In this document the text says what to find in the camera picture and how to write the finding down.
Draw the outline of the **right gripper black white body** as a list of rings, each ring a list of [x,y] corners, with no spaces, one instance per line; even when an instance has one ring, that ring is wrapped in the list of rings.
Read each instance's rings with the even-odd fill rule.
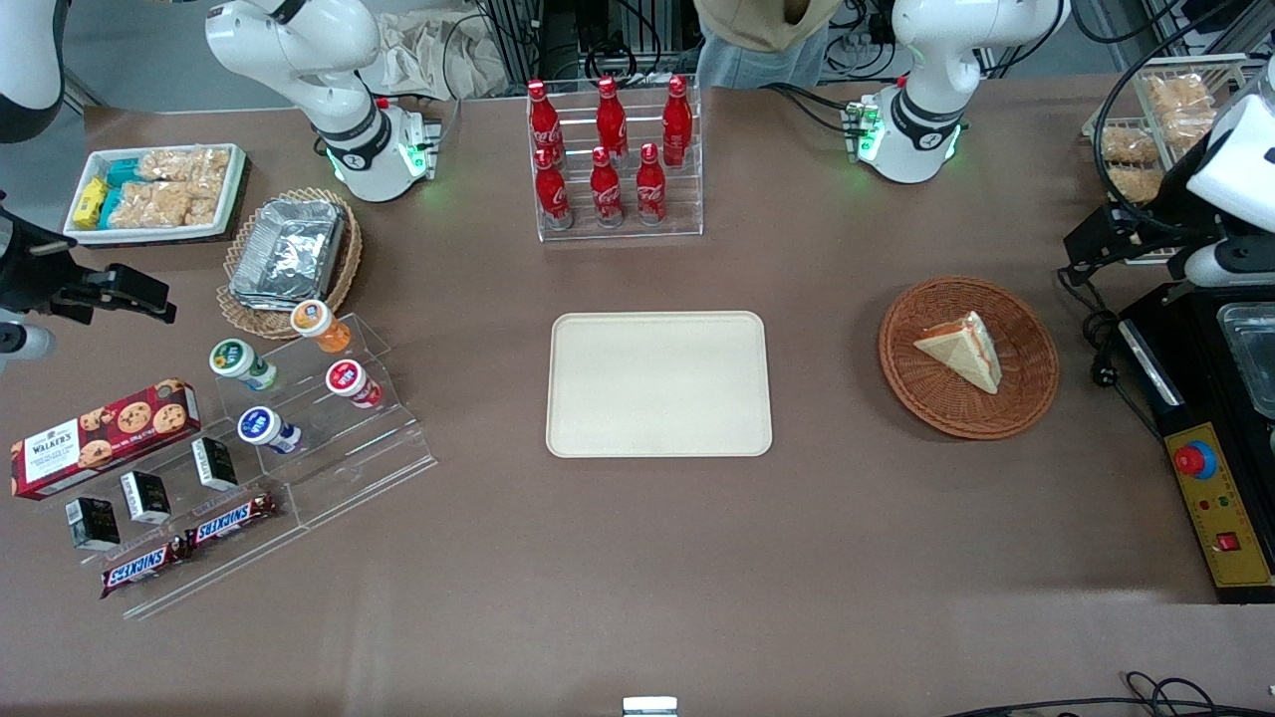
[[[76,290],[87,269],[70,256],[76,241],[46,231],[8,209],[1,209],[1,367],[18,361],[38,361],[52,353],[52,330],[28,327],[31,313],[55,315],[89,327],[96,309],[71,304],[68,291]]]

